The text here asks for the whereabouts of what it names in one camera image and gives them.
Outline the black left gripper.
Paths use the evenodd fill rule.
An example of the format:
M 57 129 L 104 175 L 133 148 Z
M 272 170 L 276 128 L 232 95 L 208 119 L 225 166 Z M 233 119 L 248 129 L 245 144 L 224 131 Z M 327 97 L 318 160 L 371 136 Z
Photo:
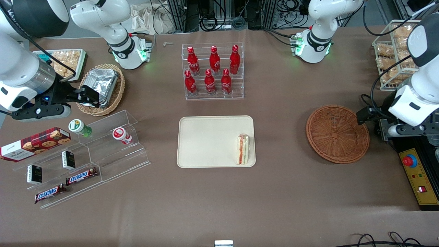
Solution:
M 383 102 L 382 105 L 377 107 L 377 111 L 381 114 L 383 119 L 387 121 L 395 121 L 395 116 L 389 112 L 393 101 Z M 363 125 L 366 122 L 374 121 L 377 112 L 373 107 L 364 107 L 364 110 L 359 110 L 356 112 L 356 120 L 358 125 Z

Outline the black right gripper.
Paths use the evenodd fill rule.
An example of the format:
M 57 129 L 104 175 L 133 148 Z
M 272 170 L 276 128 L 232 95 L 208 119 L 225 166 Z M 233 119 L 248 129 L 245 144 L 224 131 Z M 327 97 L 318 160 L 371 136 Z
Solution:
M 69 82 L 54 82 L 54 84 L 44 92 L 44 101 L 49 104 L 61 104 L 77 102 L 80 105 L 99 108 L 100 94 L 89 86 L 81 86 L 78 93 Z

